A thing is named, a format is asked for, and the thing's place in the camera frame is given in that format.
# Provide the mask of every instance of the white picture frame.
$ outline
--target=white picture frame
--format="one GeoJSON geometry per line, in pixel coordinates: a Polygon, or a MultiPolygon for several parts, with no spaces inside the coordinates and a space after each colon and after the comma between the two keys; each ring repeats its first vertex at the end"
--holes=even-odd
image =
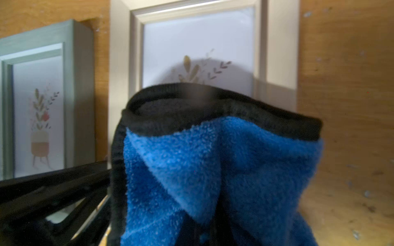
{"type": "Polygon", "coordinates": [[[144,24],[254,7],[253,98],[296,110],[299,0],[111,0],[108,141],[142,88],[144,24]]]}

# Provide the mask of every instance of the framed botanical print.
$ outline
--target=framed botanical print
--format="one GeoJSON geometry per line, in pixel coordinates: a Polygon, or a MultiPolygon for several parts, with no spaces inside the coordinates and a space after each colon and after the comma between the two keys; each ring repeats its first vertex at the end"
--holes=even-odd
{"type": "Polygon", "coordinates": [[[299,0],[111,0],[108,138],[140,89],[200,83],[296,109],[299,0]]]}
{"type": "Polygon", "coordinates": [[[0,39],[0,180],[95,160],[93,33],[69,20],[0,39]]]}

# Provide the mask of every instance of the black object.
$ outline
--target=black object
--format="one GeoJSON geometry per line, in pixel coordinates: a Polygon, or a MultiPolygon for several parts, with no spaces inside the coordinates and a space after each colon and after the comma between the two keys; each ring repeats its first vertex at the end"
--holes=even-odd
{"type": "Polygon", "coordinates": [[[1,245],[97,246],[110,223],[108,197],[73,240],[90,214],[107,195],[107,162],[0,181],[1,245]],[[84,200],[60,223],[45,218],[84,200]]]}

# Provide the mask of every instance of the wood grain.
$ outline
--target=wood grain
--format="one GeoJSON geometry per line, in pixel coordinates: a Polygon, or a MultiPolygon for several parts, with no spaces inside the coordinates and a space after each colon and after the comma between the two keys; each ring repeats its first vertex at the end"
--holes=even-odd
{"type": "MultiPolygon", "coordinates": [[[[300,211],[320,246],[394,244],[393,12],[392,0],[301,1],[298,111],[323,119],[325,152],[300,211]]],[[[71,18],[95,30],[97,160],[108,144],[108,13],[108,0],[0,1],[0,37],[71,18]]]]}

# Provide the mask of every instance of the plant pot illustration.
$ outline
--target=plant pot illustration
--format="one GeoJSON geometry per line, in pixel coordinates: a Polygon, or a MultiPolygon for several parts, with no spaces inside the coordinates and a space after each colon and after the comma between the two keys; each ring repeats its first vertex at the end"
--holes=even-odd
{"type": "Polygon", "coordinates": [[[46,164],[49,166],[48,154],[49,154],[49,133],[46,131],[34,131],[32,132],[32,154],[33,154],[33,166],[36,157],[40,157],[40,161],[43,163],[42,158],[46,158],[46,164]]]}

